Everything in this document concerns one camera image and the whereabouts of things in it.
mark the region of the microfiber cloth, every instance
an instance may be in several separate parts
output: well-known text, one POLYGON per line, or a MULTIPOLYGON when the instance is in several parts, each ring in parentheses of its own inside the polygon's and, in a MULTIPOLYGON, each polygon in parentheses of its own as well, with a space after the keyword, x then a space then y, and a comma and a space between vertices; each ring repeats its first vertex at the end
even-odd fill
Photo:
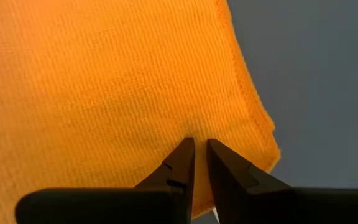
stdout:
POLYGON ((46 187, 133 187, 196 141, 193 216, 213 207, 206 140, 280 157, 225 0, 0 0, 0 223, 46 187))

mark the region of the gray background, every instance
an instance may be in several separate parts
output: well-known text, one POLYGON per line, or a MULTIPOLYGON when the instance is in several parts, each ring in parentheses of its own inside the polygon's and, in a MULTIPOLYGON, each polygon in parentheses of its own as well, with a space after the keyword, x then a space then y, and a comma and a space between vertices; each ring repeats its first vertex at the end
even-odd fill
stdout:
POLYGON ((282 159, 272 174, 292 186, 358 188, 358 0, 228 3, 275 121, 282 159))

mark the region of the orange fabric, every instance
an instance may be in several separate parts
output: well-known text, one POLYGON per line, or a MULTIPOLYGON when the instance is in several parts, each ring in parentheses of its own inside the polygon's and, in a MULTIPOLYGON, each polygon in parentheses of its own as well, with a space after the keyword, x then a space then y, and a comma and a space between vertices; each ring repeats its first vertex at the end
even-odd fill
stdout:
POLYGON ((196 139, 193 216, 213 206, 205 142, 280 157, 224 0, 0 0, 0 223, 45 187, 132 187, 196 139))

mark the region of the black tool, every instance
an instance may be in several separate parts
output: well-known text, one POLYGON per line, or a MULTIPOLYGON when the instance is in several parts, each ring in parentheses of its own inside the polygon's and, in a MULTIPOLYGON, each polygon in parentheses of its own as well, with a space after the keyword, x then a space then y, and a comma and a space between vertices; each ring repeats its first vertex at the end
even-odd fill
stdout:
MULTIPOLYGON (((45 189, 16 207, 18 224, 190 223, 195 149, 185 138, 133 189, 45 189)), ((292 188, 215 139, 209 179, 221 224, 357 222, 358 190, 292 188)))

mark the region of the orange towel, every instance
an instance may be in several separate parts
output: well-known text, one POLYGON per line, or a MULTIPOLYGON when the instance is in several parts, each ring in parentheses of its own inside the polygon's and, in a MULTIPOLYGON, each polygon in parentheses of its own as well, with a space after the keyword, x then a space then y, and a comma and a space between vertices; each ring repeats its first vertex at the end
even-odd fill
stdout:
POLYGON ((273 129, 225 0, 0 0, 0 223, 45 187, 133 187, 186 136, 197 216, 206 140, 270 170, 273 129))

